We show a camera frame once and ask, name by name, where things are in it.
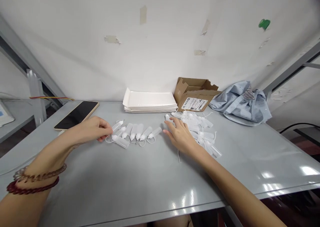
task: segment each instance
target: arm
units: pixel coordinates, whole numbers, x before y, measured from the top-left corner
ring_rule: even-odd
[[[174,121],[175,126],[165,121],[171,132],[167,130],[163,132],[168,135],[178,150],[189,155],[204,168],[244,223],[251,227],[286,226],[240,181],[196,143],[187,124],[177,118],[170,119]]]
[[[67,130],[49,143],[27,167],[25,174],[38,175],[62,167],[67,156],[78,146],[93,139],[102,142],[112,134],[110,125],[99,117],[92,117]],[[42,181],[18,182],[22,189],[39,188],[53,183],[52,177]],[[7,194],[0,202],[0,226],[37,226],[50,189],[29,195]]]

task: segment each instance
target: cardboard box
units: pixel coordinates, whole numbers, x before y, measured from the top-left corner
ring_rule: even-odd
[[[173,96],[178,111],[203,112],[212,98],[220,93],[218,86],[211,85],[207,79],[179,77]]]

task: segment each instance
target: light blue cloth bag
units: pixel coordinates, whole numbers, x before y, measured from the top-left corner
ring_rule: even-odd
[[[257,126],[272,118],[264,92],[252,91],[249,81],[235,83],[214,97],[209,106],[238,124]]]

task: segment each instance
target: finger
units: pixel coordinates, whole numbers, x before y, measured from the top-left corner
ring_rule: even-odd
[[[172,143],[176,141],[174,139],[172,133],[170,133],[168,130],[163,130],[163,132],[169,137],[169,139],[171,140]]]
[[[188,125],[186,123],[183,123],[184,127],[189,130]]]
[[[110,135],[110,134],[113,134],[113,130],[112,130],[112,127],[108,127],[108,128],[100,128],[98,129],[98,133],[99,133],[99,136],[104,136],[104,135]]]
[[[174,127],[170,121],[165,121],[164,123],[169,127],[169,129],[172,133],[174,133],[176,131],[176,127]]]
[[[99,118],[99,126],[102,126],[105,129],[111,128],[110,124],[102,118]]]
[[[182,120],[179,119],[179,122],[180,122],[180,125],[184,127],[184,123],[182,122]]]
[[[105,139],[106,139],[106,135],[104,135],[104,136],[101,136],[101,137],[99,137],[97,140],[99,141],[99,142],[103,142]]]
[[[181,124],[177,118],[171,117],[170,119],[174,122],[174,124],[176,125],[176,128],[181,127]]]

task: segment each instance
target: red and yellow wire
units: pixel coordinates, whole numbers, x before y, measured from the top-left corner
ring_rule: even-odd
[[[69,99],[74,101],[73,98],[67,98],[67,97],[46,97],[46,96],[38,96],[38,97],[29,97],[30,99],[36,99],[36,98],[44,98],[44,99],[49,99],[49,98],[54,98],[54,99]]]

